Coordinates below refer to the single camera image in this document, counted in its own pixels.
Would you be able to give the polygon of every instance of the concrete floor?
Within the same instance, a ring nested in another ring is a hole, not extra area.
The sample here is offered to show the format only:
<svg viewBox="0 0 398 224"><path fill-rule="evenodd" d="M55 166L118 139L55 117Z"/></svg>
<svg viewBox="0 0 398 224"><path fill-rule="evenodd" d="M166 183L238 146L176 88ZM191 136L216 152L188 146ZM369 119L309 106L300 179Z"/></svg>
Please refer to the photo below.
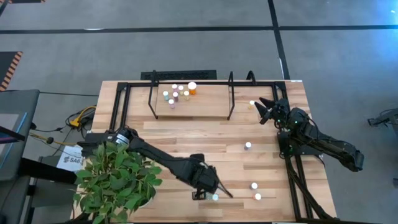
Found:
<svg viewBox="0 0 398 224"><path fill-rule="evenodd" d="M274 2L280 26L398 24L397 1ZM271 25L265 0L47 0L10 4L0 17L0 30ZM370 128L366 119L398 107L398 30L298 30L281 35L290 77L303 80L320 130L356 145L366 158L358 173L325 158L338 217L396 223L398 190L392 178L398 177L397 138L391 128ZM273 31L0 37L0 51L24 53L10 89L95 95L103 80L135 80L140 72L153 69L217 69L219 78L232 70L235 79L253 70L257 79L282 79ZM41 129L56 128L67 115L96 100L41 95L34 122ZM73 133L67 140L79 139L80 134ZM52 152L29 140L25 156L37 159ZM34 223L65 221L69 214L69 205L43 208L35 213Z"/></svg>

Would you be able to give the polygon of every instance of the wooden table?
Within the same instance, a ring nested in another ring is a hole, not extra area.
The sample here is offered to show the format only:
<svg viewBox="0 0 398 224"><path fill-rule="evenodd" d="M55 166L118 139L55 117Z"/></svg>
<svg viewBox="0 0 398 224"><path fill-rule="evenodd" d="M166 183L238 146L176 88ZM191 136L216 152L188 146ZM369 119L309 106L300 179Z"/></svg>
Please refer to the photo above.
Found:
<svg viewBox="0 0 398 224"><path fill-rule="evenodd" d="M109 127L117 84L116 81L106 81L102 84L92 127L94 133L103 133ZM300 107L310 113L303 83L286 81L286 87L290 106ZM257 110L248 108L249 101L258 101L260 96L272 99L270 87L235 87L236 106L229 121L219 118L156 120L147 105L149 89L132 88L126 124L135 128L140 137L148 143L173 156L188 157L193 153L204 153L206 162L216 167L220 179L234 198L228 198L223 192L218 191L220 199L217 202L193 201L192 188L176 180L169 170L164 169L159 175L164 181L157 187L154 201L139 209L129 217L129 221L295 220L285 162L279 158L277 130L273 122L260 125ZM119 126L122 106L121 100L116 127ZM249 151L245 151L243 145L248 141L253 145ZM336 216L322 163L314 156L302 156L302 160L309 191L327 213ZM258 183L257 191L249 189L252 182ZM255 192L261 193L263 199L252 199ZM299 189L297 193L301 215L305 217L303 197Z"/></svg>

